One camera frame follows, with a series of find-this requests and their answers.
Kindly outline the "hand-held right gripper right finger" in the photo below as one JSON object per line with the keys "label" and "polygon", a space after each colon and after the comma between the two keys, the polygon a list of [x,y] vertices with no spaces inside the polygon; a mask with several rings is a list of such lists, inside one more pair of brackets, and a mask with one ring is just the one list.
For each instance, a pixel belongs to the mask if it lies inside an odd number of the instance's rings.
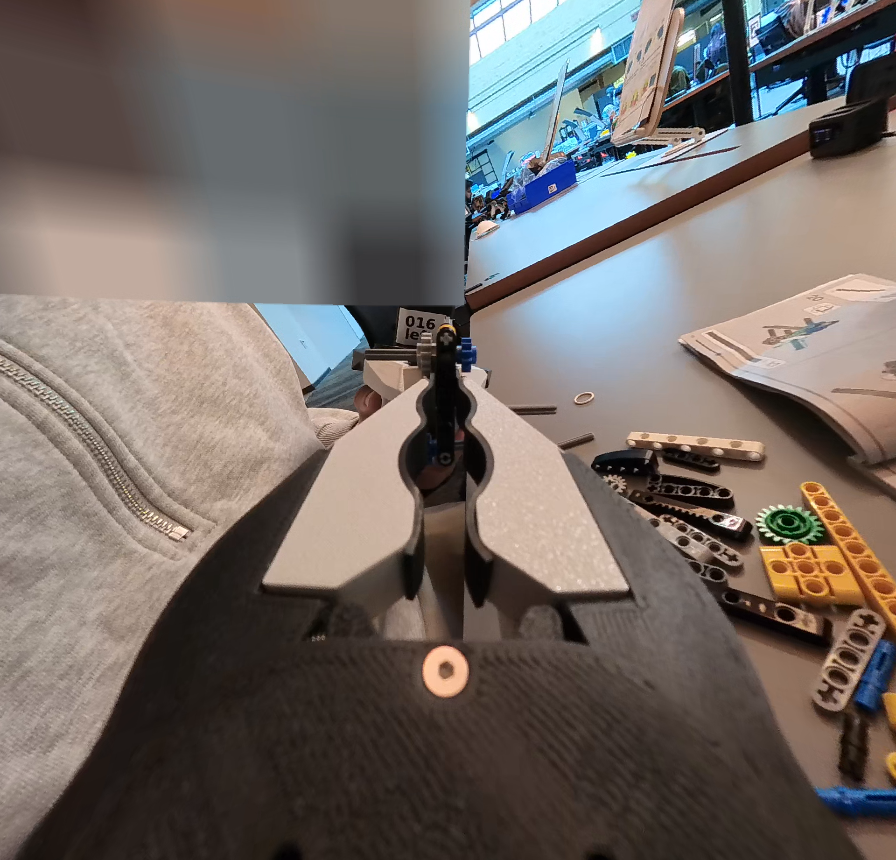
{"label": "hand-held right gripper right finger", "polygon": [[472,380],[463,380],[462,394],[472,603],[530,608],[627,596],[564,451]]}

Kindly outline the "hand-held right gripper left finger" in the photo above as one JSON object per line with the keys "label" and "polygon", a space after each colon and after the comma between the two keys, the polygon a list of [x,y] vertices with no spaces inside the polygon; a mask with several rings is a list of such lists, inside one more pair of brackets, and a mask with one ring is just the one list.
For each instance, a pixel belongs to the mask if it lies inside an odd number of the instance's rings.
{"label": "hand-held right gripper left finger", "polygon": [[338,440],[262,585],[330,601],[398,601],[420,590],[423,505],[406,444],[422,433],[420,381]]}

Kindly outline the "black lego gear assembly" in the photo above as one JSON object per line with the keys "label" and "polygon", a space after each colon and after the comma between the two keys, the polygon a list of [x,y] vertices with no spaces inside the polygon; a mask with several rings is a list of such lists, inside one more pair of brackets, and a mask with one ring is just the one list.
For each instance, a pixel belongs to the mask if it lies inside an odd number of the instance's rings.
{"label": "black lego gear assembly", "polygon": [[476,365],[476,346],[461,337],[452,319],[435,333],[425,332],[415,347],[380,347],[355,350],[352,369],[363,373],[363,356],[417,356],[429,384],[423,387],[427,463],[447,467],[455,461],[455,432],[459,427],[461,366]]}

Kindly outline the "person's left forearm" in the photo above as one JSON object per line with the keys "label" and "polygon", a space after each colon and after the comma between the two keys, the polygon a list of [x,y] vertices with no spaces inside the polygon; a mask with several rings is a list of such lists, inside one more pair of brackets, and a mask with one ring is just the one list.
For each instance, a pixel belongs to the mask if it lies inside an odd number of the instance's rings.
{"label": "person's left forearm", "polygon": [[309,407],[308,416],[317,440],[328,451],[360,422],[360,413],[342,408]]}

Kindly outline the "black curved lego panel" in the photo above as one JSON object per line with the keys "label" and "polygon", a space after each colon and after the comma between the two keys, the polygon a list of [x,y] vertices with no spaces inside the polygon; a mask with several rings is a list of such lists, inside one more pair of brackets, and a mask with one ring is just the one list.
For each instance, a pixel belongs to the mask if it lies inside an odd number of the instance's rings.
{"label": "black curved lego panel", "polygon": [[639,448],[599,454],[593,459],[590,467],[601,475],[613,474],[621,477],[652,477],[659,473],[656,452]]}

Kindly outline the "white long lego beam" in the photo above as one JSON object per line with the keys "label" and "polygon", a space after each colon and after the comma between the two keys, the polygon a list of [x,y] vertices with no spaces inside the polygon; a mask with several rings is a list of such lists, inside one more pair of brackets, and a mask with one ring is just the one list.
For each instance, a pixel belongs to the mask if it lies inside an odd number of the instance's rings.
{"label": "white long lego beam", "polygon": [[625,438],[627,446],[654,451],[683,451],[708,458],[762,462],[766,449],[762,442],[716,437],[674,435],[665,432],[634,430]]}

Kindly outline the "green lego gear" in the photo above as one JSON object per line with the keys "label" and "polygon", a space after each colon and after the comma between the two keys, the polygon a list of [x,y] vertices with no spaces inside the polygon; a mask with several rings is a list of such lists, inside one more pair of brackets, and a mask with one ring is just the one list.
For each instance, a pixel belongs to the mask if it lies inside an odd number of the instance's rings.
{"label": "green lego gear", "polygon": [[827,538],[821,520],[810,510],[793,505],[771,505],[756,515],[758,535],[768,543],[818,544]]}

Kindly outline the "black long lego beam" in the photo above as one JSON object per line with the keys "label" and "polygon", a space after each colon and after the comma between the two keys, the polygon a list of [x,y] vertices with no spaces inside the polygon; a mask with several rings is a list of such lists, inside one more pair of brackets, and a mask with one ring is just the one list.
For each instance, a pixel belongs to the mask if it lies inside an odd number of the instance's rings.
{"label": "black long lego beam", "polygon": [[746,593],[730,585],[708,583],[706,588],[729,617],[818,648],[828,649],[833,644],[833,625],[825,616]]}

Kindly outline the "yellow T-shaped lego beam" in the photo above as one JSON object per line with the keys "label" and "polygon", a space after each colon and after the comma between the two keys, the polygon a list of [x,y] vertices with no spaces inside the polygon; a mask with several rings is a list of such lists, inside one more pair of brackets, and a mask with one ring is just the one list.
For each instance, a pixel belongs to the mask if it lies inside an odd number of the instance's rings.
{"label": "yellow T-shaped lego beam", "polygon": [[774,597],[790,605],[861,607],[866,598],[834,545],[799,542],[759,549]]}

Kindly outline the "yellow long lego beam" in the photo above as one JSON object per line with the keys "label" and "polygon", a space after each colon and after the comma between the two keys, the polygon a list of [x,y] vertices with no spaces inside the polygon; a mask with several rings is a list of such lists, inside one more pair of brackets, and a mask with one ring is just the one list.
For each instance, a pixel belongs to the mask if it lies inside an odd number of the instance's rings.
{"label": "yellow long lego beam", "polygon": [[807,506],[821,520],[828,536],[840,549],[868,607],[884,619],[889,639],[895,641],[894,577],[823,485],[804,482],[800,490]]}

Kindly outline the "lego instruction booklet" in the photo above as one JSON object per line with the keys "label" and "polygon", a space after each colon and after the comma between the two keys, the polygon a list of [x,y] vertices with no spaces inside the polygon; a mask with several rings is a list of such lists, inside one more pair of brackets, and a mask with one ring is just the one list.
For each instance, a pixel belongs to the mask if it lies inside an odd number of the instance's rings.
{"label": "lego instruction booklet", "polygon": [[895,495],[895,283],[846,275],[679,338],[731,378],[812,409]]}

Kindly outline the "thin grey lego beam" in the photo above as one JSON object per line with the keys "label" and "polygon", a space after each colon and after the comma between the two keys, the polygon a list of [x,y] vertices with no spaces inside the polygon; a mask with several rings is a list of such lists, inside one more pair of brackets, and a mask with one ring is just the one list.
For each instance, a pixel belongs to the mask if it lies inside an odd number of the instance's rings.
{"label": "thin grey lego beam", "polygon": [[879,613],[866,608],[852,613],[812,687],[811,700],[816,709],[838,713],[846,708],[885,629],[885,619]]}

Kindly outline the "cluster of small lego pins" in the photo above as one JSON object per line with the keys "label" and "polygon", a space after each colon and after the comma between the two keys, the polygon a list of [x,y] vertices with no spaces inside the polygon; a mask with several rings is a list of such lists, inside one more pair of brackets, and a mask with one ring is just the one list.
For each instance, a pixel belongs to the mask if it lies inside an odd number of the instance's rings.
{"label": "cluster of small lego pins", "polygon": [[[874,713],[882,705],[895,660],[894,645],[883,640],[872,653],[854,692],[853,704],[860,713]],[[840,742],[840,772],[853,782],[863,782],[868,754],[866,718],[855,713],[844,720]],[[894,819],[894,788],[829,787],[815,790],[833,811],[850,818]]]}

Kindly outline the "blue plastic bin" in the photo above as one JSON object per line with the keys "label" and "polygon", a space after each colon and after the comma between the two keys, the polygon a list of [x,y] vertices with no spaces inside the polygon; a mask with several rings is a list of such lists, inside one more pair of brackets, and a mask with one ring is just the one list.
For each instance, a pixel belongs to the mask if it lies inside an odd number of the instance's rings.
{"label": "blue plastic bin", "polygon": [[558,164],[550,170],[545,169],[524,188],[524,199],[521,211],[529,212],[577,184],[575,162],[572,159]]}

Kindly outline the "tan board on stand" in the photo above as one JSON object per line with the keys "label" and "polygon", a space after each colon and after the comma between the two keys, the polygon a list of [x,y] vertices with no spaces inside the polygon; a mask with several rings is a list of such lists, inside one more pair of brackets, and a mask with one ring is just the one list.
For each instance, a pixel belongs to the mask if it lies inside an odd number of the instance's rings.
{"label": "tan board on stand", "polygon": [[559,112],[560,112],[560,107],[561,107],[561,103],[562,103],[562,99],[563,99],[563,95],[564,95],[564,87],[565,87],[565,83],[566,83],[568,67],[569,67],[569,59],[566,59],[558,72],[557,79],[555,82],[554,97],[553,97],[553,101],[551,104],[551,111],[550,111],[550,115],[548,117],[548,122],[547,122],[546,141],[544,144],[542,154],[540,155],[540,158],[539,158],[539,161],[540,161],[540,164],[542,167],[544,167],[547,164],[547,162],[549,161],[549,159],[552,155],[552,150],[554,147],[554,140],[555,140],[556,132],[558,129]]}
{"label": "tan board on stand", "polygon": [[668,161],[706,141],[700,127],[659,127],[678,52],[685,12],[676,0],[643,0],[626,60],[619,114],[611,142],[616,148],[666,147]]}

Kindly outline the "black box device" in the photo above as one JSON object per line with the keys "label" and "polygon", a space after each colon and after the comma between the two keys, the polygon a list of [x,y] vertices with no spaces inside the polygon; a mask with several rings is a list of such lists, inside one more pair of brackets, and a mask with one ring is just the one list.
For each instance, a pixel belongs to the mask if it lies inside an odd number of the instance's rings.
{"label": "black box device", "polygon": [[878,97],[846,104],[812,120],[808,128],[809,153],[813,159],[852,155],[887,137],[890,100]]}

